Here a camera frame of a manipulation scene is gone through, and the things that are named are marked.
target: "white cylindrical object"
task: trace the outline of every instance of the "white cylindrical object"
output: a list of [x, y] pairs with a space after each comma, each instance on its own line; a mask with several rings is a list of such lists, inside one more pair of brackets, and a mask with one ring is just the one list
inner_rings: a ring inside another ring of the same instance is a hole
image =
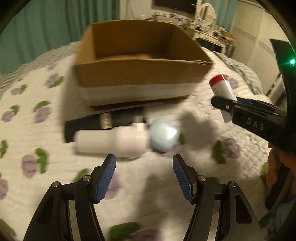
[[[226, 78], [220, 74], [215, 76], [214, 78], [212, 78], [210, 80], [210, 86], [211, 89], [214, 93], [215, 96], [220, 96], [226, 99], [231, 99], [231, 100], [235, 100], [237, 101], [237, 98], [230, 86], [230, 84], [228, 83], [228, 81], [226, 80]], [[221, 114], [223, 117], [224, 122], [229, 122], [232, 121], [232, 116], [230, 113], [221, 110]]]
[[149, 144], [145, 123], [119, 126], [111, 130], [82, 130], [74, 135], [78, 153], [113, 153], [116, 157], [137, 157]]

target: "light blue ball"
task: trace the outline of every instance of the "light blue ball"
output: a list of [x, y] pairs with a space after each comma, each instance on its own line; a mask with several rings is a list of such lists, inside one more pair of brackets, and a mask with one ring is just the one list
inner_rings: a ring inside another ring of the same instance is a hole
[[178, 144], [180, 129], [171, 125], [166, 119], [158, 118], [149, 128], [151, 148], [167, 152]]

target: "screw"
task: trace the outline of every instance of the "screw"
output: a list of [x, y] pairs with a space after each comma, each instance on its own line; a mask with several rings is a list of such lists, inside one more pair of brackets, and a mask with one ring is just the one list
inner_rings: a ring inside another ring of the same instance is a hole
[[91, 176], [86, 175], [82, 178], [83, 181], [88, 182], [91, 179]]
[[234, 181], [231, 181], [231, 182], [229, 183], [229, 185], [232, 186], [233, 188], [236, 188], [236, 187], [237, 187], [237, 183], [234, 182]]
[[204, 175], [200, 175], [200, 176], [198, 176], [198, 179], [202, 182], [205, 182], [207, 180], [207, 177]]
[[54, 187], [54, 188], [56, 188], [58, 185], [59, 185], [58, 181], [52, 183], [52, 187]]

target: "human hand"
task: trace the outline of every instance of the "human hand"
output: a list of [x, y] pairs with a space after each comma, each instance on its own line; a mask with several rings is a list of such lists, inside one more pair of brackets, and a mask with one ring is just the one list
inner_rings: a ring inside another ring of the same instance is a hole
[[290, 168], [294, 176], [296, 175], [296, 154], [282, 150], [279, 150], [278, 153], [276, 153], [275, 147], [271, 143], [268, 143], [268, 147], [271, 148], [271, 150], [267, 159], [269, 166], [267, 169], [266, 185], [268, 188], [272, 188], [278, 180], [278, 173], [276, 169], [279, 162]]

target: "white quilt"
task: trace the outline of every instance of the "white quilt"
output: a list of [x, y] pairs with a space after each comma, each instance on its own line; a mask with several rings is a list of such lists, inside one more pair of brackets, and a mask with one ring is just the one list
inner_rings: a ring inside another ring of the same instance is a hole
[[[232, 123], [224, 124], [220, 111], [210, 104], [213, 93], [208, 81], [225, 74], [234, 79], [238, 96], [269, 100], [253, 95], [239, 74], [215, 54], [207, 54], [214, 65], [194, 93], [178, 103], [146, 104], [146, 115], [166, 117], [180, 125], [186, 143], [180, 152], [187, 165], [200, 175], [217, 177], [221, 183], [236, 181], [261, 218], [267, 212], [260, 179], [261, 166], [268, 156], [267, 143]], [[0, 219], [18, 240], [23, 240], [52, 182], [70, 183], [79, 171], [91, 171], [105, 159], [77, 155], [73, 143], [63, 140], [65, 121], [93, 113], [77, 94], [74, 57], [31, 71], [15, 82], [0, 102]], [[240, 146], [240, 156], [225, 156], [226, 164], [217, 164], [211, 149], [218, 140], [228, 138], [234, 138]], [[194, 207], [183, 197], [172, 169], [172, 156], [148, 152], [134, 160], [118, 158], [115, 175], [119, 188], [95, 205], [105, 236], [113, 225], [138, 221], [144, 228], [157, 229], [163, 240], [183, 240]]]

